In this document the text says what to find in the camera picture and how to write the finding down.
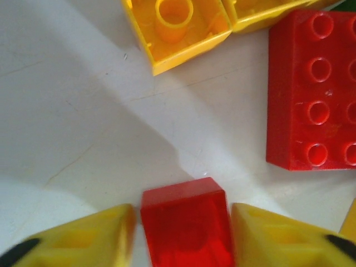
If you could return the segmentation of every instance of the building block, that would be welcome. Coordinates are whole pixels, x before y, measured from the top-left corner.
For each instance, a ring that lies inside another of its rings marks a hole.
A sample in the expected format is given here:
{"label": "building block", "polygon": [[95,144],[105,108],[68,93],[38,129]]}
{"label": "building block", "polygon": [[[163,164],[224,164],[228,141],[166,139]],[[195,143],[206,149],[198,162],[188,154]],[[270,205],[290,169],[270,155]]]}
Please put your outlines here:
{"label": "building block", "polygon": [[222,0],[233,31],[246,33],[277,23],[297,8],[321,9],[338,0]]}
{"label": "building block", "polygon": [[136,219],[123,204],[27,238],[1,267],[128,267]]}
{"label": "building block", "polygon": [[145,191],[141,217],[153,267],[234,266],[225,191],[212,178]]}
{"label": "building block", "polygon": [[204,53],[230,33],[220,0],[121,0],[153,75]]}
{"label": "building block", "polygon": [[346,219],[341,227],[340,234],[356,242],[356,199],[351,204]]}
{"label": "building block", "polygon": [[234,203],[231,212],[238,267],[355,267],[356,246],[341,235]]}
{"label": "building block", "polygon": [[266,160],[356,169],[356,13],[297,10],[270,29]]}
{"label": "building block", "polygon": [[333,11],[346,11],[346,12],[356,12],[356,1],[355,0],[346,0],[340,5],[334,7]]}

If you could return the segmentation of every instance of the toy brick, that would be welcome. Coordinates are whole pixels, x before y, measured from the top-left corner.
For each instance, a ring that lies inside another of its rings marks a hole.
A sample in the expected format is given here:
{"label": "toy brick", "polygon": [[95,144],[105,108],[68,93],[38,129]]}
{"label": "toy brick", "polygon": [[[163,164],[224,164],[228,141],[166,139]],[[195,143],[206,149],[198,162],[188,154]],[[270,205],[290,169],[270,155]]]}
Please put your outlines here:
{"label": "toy brick", "polygon": [[204,53],[231,33],[221,0],[121,0],[158,75]]}
{"label": "toy brick", "polygon": [[1,267],[128,267],[136,226],[123,204],[27,238],[0,257]]}
{"label": "toy brick", "polygon": [[274,25],[297,8],[322,9],[338,0],[222,0],[233,32],[246,33]]}
{"label": "toy brick", "polygon": [[225,192],[212,178],[145,191],[141,205],[153,267],[234,266]]}
{"label": "toy brick", "polygon": [[238,267],[355,267],[355,244],[335,232],[241,203],[231,220]]}
{"label": "toy brick", "polygon": [[270,29],[266,160],[356,169],[356,13],[297,10]]}

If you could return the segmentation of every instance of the black rubber tip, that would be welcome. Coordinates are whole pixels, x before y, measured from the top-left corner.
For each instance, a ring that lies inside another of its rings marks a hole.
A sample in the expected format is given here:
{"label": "black rubber tip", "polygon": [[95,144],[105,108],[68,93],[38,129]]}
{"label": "black rubber tip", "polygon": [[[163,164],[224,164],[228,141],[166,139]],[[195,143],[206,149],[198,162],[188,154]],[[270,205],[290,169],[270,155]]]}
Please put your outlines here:
{"label": "black rubber tip", "polygon": [[329,242],[333,243],[339,250],[356,261],[356,245],[350,240],[340,238],[335,235],[327,235],[325,237]]}
{"label": "black rubber tip", "polygon": [[41,240],[33,238],[17,244],[0,256],[0,267],[11,267],[29,253]]}

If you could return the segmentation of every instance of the red transparent brick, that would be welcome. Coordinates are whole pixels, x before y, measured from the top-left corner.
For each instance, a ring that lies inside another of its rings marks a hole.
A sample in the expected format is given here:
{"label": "red transparent brick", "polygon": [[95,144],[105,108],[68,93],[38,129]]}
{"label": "red transparent brick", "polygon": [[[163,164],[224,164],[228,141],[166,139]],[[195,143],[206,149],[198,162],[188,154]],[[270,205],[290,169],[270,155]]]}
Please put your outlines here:
{"label": "red transparent brick", "polygon": [[356,169],[356,13],[298,10],[271,28],[266,160]]}
{"label": "red transparent brick", "polygon": [[225,191],[212,178],[145,191],[141,217],[153,267],[234,266]]}

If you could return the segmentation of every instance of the scratch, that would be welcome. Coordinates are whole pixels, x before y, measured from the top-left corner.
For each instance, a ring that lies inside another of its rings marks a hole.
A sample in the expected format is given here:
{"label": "scratch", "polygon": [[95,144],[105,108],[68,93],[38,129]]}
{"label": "scratch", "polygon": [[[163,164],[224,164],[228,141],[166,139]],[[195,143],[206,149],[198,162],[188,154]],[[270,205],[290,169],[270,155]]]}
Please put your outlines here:
{"label": "scratch", "polygon": [[200,81],[196,81],[196,82],[192,82],[192,83],[189,83],[188,85],[185,85],[186,87],[190,87],[190,86],[193,86],[193,85],[197,85],[197,84],[199,84],[199,83],[202,83],[202,82],[206,82],[206,81],[209,81],[209,80],[212,80],[212,79],[215,79],[215,78],[219,78],[219,77],[221,77],[221,76],[224,76],[224,78],[225,79],[227,79],[227,77],[225,77],[225,75],[228,75],[228,74],[230,74],[230,73],[233,73],[233,72],[235,72],[235,71],[242,71],[242,70],[245,70],[245,69],[247,69],[247,68],[250,68],[252,65],[247,65],[247,66],[244,66],[244,67],[238,67],[238,68],[235,68],[235,69],[233,69],[233,70],[231,70],[231,71],[227,71],[227,72],[224,72],[224,73],[222,73],[222,74],[219,74],[219,75],[216,75],[216,76],[214,76],[214,77],[208,77],[208,78],[206,78],[206,79],[203,79],[203,80],[200,80]]}
{"label": "scratch", "polygon": [[170,92],[170,91],[172,91],[172,90],[169,90],[169,91],[166,91],[166,92],[154,93],[154,94],[148,95],[148,96],[142,96],[142,97],[133,98],[133,99],[130,99],[130,100],[128,100],[128,101],[124,101],[123,103],[126,103],[126,102],[134,102],[134,101],[142,100],[142,99],[149,98],[149,97],[152,97],[152,96],[163,95],[164,93],[167,93],[167,92]]}
{"label": "scratch", "polygon": [[75,164],[78,160],[80,160],[86,154],[86,152],[88,152],[93,147],[94,144],[95,144],[95,142],[93,142],[93,144],[90,147],[85,149],[85,151],[82,154],[80,154],[80,156],[78,158],[76,158],[74,161],[72,161],[71,163],[69,163],[65,167],[61,168],[58,173],[56,173],[52,177],[50,177],[48,179],[48,181],[46,182],[46,184],[43,186],[43,188],[46,188],[59,174],[61,174],[61,172],[65,171],[67,168],[69,168],[70,166]]}
{"label": "scratch", "polygon": [[33,67],[33,66],[38,65],[38,64],[40,64],[40,63],[42,63],[42,62],[43,62],[43,61],[41,60],[41,61],[38,61],[38,62],[36,62],[36,63],[34,63],[34,64],[30,64],[30,65],[23,66],[22,68],[19,68],[19,69],[17,69],[17,70],[10,71],[10,72],[6,72],[6,73],[4,73],[4,74],[1,74],[1,75],[0,75],[0,78],[1,78],[1,77],[4,77],[4,76],[7,76],[7,75],[10,75],[10,74],[13,74],[13,73],[16,73],[16,72],[19,72],[19,71],[23,71],[25,68]]}
{"label": "scratch", "polygon": [[66,100],[66,102],[68,103],[68,105],[70,105],[75,111],[77,111],[77,112],[79,112],[79,110],[78,109],[76,109],[72,104],[70,104],[69,102],[68,102],[68,100]]}

